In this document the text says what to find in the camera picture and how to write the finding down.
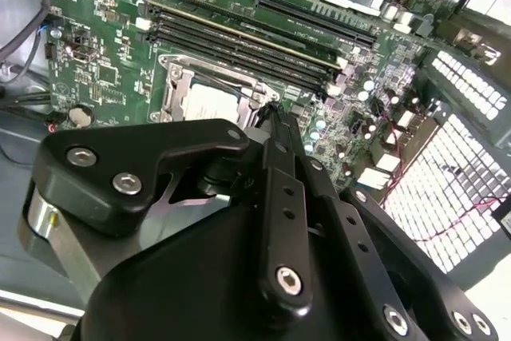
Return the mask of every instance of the black ram slot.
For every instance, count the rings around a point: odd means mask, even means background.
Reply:
[[[319,43],[311,42],[310,40],[301,38],[299,36],[296,36],[294,34],[287,32],[287,31],[280,30],[278,28],[275,28],[274,26],[269,26],[269,25],[259,22],[257,20],[247,18],[243,15],[235,14],[229,10],[224,10],[222,8],[214,6],[213,4],[204,3],[204,2],[197,1],[197,0],[175,0],[175,1],[180,2],[180,3],[177,3],[176,6],[181,7],[182,10],[184,10],[185,8],[189,8],[189,9],[192,8],[196,12],[202,10],[203,11],[202,14],[206,13],[211,16],[215,15],[215,14],[221,15],[223,17],[229,18],[230,20],[233,20],[233,21],[236,21],[237,23],[239,23],[240,24],[239,28],[242,30],[244,28],[241,25],[243,23],[245,23],[249,26],[254,26],[255,28],[258,28],[260,30],[267,31],[268,33],[274,34],[275,36],[282,37],[283,39],[279,39],[277,41],[277,43],[281,43],[283,40],[287,39],[290,42],[294,42],[294,44],[291,45],[291,47],[293,47],[293,48],[296,46],[303,46],[303,47],[305,47],[306,51],[308,51],[308,52],[316,51],[318,53],[321,53],[324,56],[329,56],[330,58],[332,58],[333,61],[337,57],[337,53],[334,50],[327,48],[326,46],[322,46]],[[146,12],[151,12],[151,10],[154,10],[155,8],[158,10],[161,10],[161,7],[150,5],[149,8],[147,8],[146,10],[144,10],[144,12],[142,12],[142,16],[147,16]]]
[[[249,54],[262,60],[271,61],[276,65],[285,66],[295,72],[305,75],[311,73],[319,75],[323,79],[331,78],[331,72],[301,57],[292,57],[284,52],[279,52],[257,42],[243,39],[241,36],[226,31],[219,31],[212,27],[204,26],[198,22],[190,21],[181,17],[168,15],[162,20],[164,26],[180,29],[198,38],[207,38],[212,44],[225,47],[228,50]]]
[[[342,40],[354,42],[358,46],[370,49],[376,43],[376,37],[367,31],[352,27],[328,16],[317,14],[284,0],[255,0],[255,7],[260,10],[281,14]]]
[[[188,34],[183,34],[180,31],[161,28],[153,33],[152,37],[149,37],[150,40],[154,38],[157,41],[165,42],[184,52],[212,59],[231,68],[239,68],[249,73],[259,74],[288,84],[297,85],[298,87],[309,89],[315,93],[322,92],[322,83],[319,83],[316,78],[304,77],[292,70],[290,71],[278,67],[277,65],[272,65],[266,61],[247,57],[230,50],[220,49],[220,47],[209,44],[207,40],[191,38]]]
[[[169,30],[166,28],[161,28],[158,32],[160,38],[173,37],[177,40],[177,44],[192,48],[194,53],[201,52],[208,57],[220,60],[228,65],[237,65],[241,68],[249,69],[252,72],[265,73],[267,76],[277,77],[281,80],[286,79],[286,81],[290,81],[292,79],[293,82],[298,82],[309,89],[311,86],[315,85],[313,86],[314,91],[317,91],[318,84],[323,83],[321,79],[317,77],[296,73],[293,69],[288,69],[236,50],[217,46],[214,43],[212,44],[208,39],[191,37],[188,32]]]

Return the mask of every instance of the capacitor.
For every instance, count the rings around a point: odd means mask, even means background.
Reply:
[[[374,87],[376,86],[376,83],[374,83],[374,81],[372,80],[367,80],[364,82],[364,89],[367,91],[367,92],[370,92],[374,89]]]
[[[366,126],[369,129],[369,132],[373,133],[376,130],[376,124],[374,123],[373,119],[368,117],[366,119]]]
[[[303,149],[307,155],[311,155],[314,152],[314,143],[312,141],[305,141],[303,143]]]
[[[349,177],[353,174],[348,163],[343,163],[342,167],[343,167],[344,176]]]
[[[370,140],[373,137],[373,134],[370,132],[369,127],[364,125],[361,129],[362,135],[364,139]]]
[[[339,159],[343,159],[344,157],[346,157],[346,150],[344,149],[344,146],[341,144],[335,145],[335,153],[337,153],[337,157]]]
[[[385,93],[389,97],[391,104],[399,103],[399,96],[396,94],[396,92],[393,89],[386,89]]]
[[[85,105],[75,105],[67,114],[77,128],[87,128],[94,123],[94,112]]]
[[[382,19],[386,22],[392,22],[398,14],[399,8],[397,6],[388,6],[384,12],[382,12]]]
[[[319,116],[315,119],[315,126],[317,129],[323,130],[327,127],[327,122],[323,116]]]
[[[369,99],[369,93],[367,91],[360,91],[357,95],[357,98],[360,101],[366,101],[367,99]]]
[[[313,128],[309,131],[309,138],[312,141],[318,141],[321,138],[321,134],[316,128]]]

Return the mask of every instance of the black cable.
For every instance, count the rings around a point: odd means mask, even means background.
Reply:
[[[0,100],[0,109],[17,107],[20,105],[46,105],[49,103],[50,93],[48,92],[28,93],[27,95]]]
[[[210,75],[210,74],[198,71],[197,69],[195,69],[194,67],[192,67],[190,65],[186,65],[186,64],[183,64],[181,62],[178,62],[178,64],[180,66],[182,66],[183,68],[185,68],[185,69],[189,69],[190,71],[195,72],[195,74],[198,75],[198,77],[203,77],[204,79],[212,81],[212,82],[214,82],[215,84],[219,85],[220,87],[222,87],[224,89],[228,89],[229,91],[234,92],[235,94],[237,94],[240,97],[245,97],[245,98],[247,98],[250,101],[254,101],[255,103],[260,104],[259,101],[257,101],[256,99],[254,99],[254,98],[244,94],[243,92],[241,92],[240,89],[238,89],[234,85],[228,84],[227,82],[223,82],[220,79],[217,79],[216,77],[214,77],[213,75]]]
[[[11,164],[16,165],[17,167],[21,168],[32,168],[31,163],[23,163],[21,161],[15,160],[13,157],[9,156],[9,154],[6,152],[6,150],[0,145],[0,155],[2,155],[3,158],[5,158],[7,161],[9,161]]]
[[[1,85],[12,84],[15,81],[17,81],[18,79],[20,79],[20,78],[25,76],[25,74],[29,70],[29,67],[32,65],[32,62],[35,59],[35,55],[38,52],[38,48],[39,48],[39,43],[40,42],[41,42],[41,34],[36,32],[35,38],[34,38],[34,43],[32,45],[32,49],[30,50],[29,57],[26,59],[25,65],[23,65],[23,67],[21,68],[19,73],[16,76],[14,76],[12,79],[10,79],[8,81],[0,81]]]
[[[19,65],[19,64],[13,64],[9,68],[9,71],[12,73],[20,73],[22,70],[23,70],[23,65]],[[25,72],[25,77],[28,77],[31,81],[38,83],[39,85],[43,85],[45,87],[50,87],[50,80],[46,76],[40,75],[39,73],[34,72],[30,69],[28,69]]]
[[[29,36],[37,31],[39,26],[45,21],[50,11],[51,0],[41,0],[41,9],[27,23],[27,25],[10,42],[0,48],[0,62],[5,61],[13,52],[15,52]]]

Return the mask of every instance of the white plastic grid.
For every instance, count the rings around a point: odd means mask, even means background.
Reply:
[[[508,100],[447,52],[439,52],[433,67],[465,96],[488,120],[503,110]]]
[[[452,115],[390,193],[385,209],[447,273],[500,228],[490,215],[500,202],[460,216],[483,198],[510,191],[508,175]]]

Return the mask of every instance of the black plastic part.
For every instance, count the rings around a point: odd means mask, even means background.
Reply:
[[[334,77],[333,65],[322,64],[290,50],[264,44],[243,34],[187,18],[171,10],[153,7],[154,31],[149,42],[163,42],[191,54],[207,57],[258,77],[285,81],[310,91],[324,92]]]
[[[357,191],[364,193],[366,202],[357,198]],[[387,270],[395,271],[406,285],[417,324],[430,339],[498,340],[497,331],[488,317],[470,302],[376,201],[362,189],[352,189],[343,194],[343,198],[357,208]],[[456,325],[454,312],[462,314],[469,322],[471,335],[465,334]],[[490,335],[480,330],[473,319],[474,314],[488,324]]]
[[[56,60],[57,59],[57,46],[53,43],[45,44],[45,59]]]
[[[349,288],[332,278],[328,246],[312,234],[314,305],[286,331],[267,329],[252,285],[258,219],[242,207],[220,211],[116,267],[89,301],[80,340],[356,340]]]
[[[140,227],[155,201],[159,175],[177,165],[193,167],[210,157],[236,155],[248,142],[226,120],[59,132],[42,142],[33,179],[41,196],[63,212],[103,234],[127,236]],[[68,162],[67,152],[83,146],[97,156],[95,165],[77,167]],[[142,190],[138,194],[126,196],[114,189],[112,180],[122,172],[139,177]]]
[[[358,46],[372,48],[376,43],[373,34],[340,22],[328,16],[317,14],[304,7],[297,6],[284,0],[255,0],[258,10],[267,10],[306,24],[316,30],[353,42]]]
[[[410,339],[427,341],[406,314],[357,210],[339,199],[327,170],[317,160],[304,157],[301,165],[307,181],[308,211],[316,213],[331,244],[331,251],[344,260],[346,273],[352,278],[353,293],[359,297],[363,308],[358,315],[366,319],[364,335],[367,339],[401,338],[390,328],[383,315],[383,308],[391,306],[408,323],[407,336]]]
[[[111,236],[140,225],[158,176],[172,173],[173,202],[195,198],[197,184],[208,180],[235,192],[228,208],[108,273],[74,341],[498,340],[487,317],[364,191],[339,199],[327,170],[303,155],[296,120],[281,105],[262,109],[259,128],[270,133],[264,145],[220,120],[73,131],[43,141],[34,170],[43,198]],[[65,154],[76,146],[92,149],[97,163],[70,165]],[[119,172],[137,174],[142,191],[115,191]],[[299,292],[279,284],[282,266],[298,274]],[[386,318],[388,306],[406,322],[404,336]],[[454,312],[471,334],[457,327]]]

